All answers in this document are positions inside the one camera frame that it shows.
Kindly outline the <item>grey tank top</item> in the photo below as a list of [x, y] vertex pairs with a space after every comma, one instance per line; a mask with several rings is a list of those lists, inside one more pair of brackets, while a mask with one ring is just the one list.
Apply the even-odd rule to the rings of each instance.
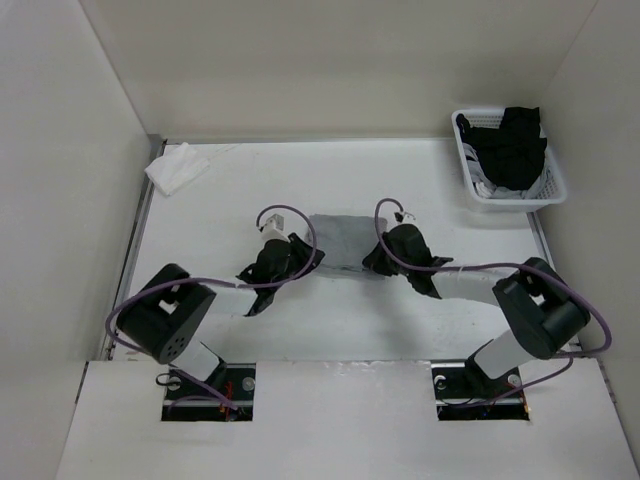
[[309, 217], [317, 248], [324, 258], [316, 271], [329, 277], [367, 276], [363, 260], [378, 244], [375, 220], [370, 216], [323, 215]]

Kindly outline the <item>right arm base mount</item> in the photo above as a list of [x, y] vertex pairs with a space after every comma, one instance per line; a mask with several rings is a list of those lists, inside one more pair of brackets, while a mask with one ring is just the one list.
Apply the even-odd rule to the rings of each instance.
[[518, 368], [497, 379], [475, 380], [463, 362], [431, 364], [436, 415], [440, 421], [528, 421]]

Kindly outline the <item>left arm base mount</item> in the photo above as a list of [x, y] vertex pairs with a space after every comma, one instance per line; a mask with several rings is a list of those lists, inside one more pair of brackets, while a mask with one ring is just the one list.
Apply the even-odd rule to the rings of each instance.
[[255, 363], [220, 365], [208, 380], [218, 395], [188, 380], [171, 368], [156, 376], [155, 383], [163, 390], [161, 420], [164, 422], [251, 422], [254, 413], [257, 368]]

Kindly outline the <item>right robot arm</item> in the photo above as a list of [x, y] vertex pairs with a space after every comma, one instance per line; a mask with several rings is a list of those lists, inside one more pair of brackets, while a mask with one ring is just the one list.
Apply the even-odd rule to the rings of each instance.
[[463, 380], [474, 398], [498, 394], [498, 385], [532, 360], [549, 360], [585, 327], [591, 314], [543, 259], [531, 257], [509, 266], [459, 266], [431, 253], [420, 229], [399, 222], [378, 234], [363, 261], [385, 277], [403, 276], [419, 294], [437, 300], [461, 299], [498, 308], [508, 328], [464, 363]]

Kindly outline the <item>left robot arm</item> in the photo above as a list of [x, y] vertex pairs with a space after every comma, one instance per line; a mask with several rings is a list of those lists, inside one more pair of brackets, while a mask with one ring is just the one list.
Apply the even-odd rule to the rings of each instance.
[[324, 251], [295, 233], [269, 239], [238, 275], [239, 288], [195, 283], [186, 270], [170, 263], [145, 287], [171, 286], [125, 307], [116, 325], [157, 363], [184, 371], [200, 397], [214, 398], [223, 390], [225, 376], [222, 358], [196, 336], [206, 315], [259, 315], [273, 303], [279, 282], [310, 273], [324, 257]]

